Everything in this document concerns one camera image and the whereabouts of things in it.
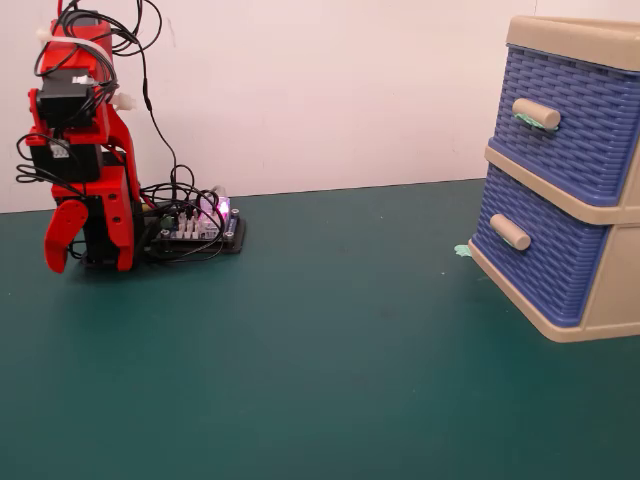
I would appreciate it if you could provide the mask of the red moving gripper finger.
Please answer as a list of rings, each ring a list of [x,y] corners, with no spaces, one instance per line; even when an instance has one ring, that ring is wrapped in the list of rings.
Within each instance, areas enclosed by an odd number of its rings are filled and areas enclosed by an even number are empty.
[[[44,238],[45,261],[53,272],[64,271],[68,246],[82,230],[87,218],[86,205],[76,199],[63,201],[54,211]]]

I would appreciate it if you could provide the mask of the red fixed gripper finger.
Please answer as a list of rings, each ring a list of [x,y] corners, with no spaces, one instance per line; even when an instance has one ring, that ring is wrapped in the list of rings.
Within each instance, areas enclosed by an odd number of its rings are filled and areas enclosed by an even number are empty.
[[[116,268],[128,271],[133,264],[134,225],[128,199],[105,199],[104,212],[108,236],[118,248]]]

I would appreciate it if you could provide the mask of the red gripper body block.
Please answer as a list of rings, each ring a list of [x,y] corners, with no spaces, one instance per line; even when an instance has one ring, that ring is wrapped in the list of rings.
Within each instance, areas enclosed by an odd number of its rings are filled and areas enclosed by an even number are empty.
[[[130,200],[134,199],[123,167],[104,167],[97,181],[62,183],[52,186],[54,198],[79,197],[81,194],[87,197],[108,197],[110,194],[124,195],[125,193],[129,195]]]

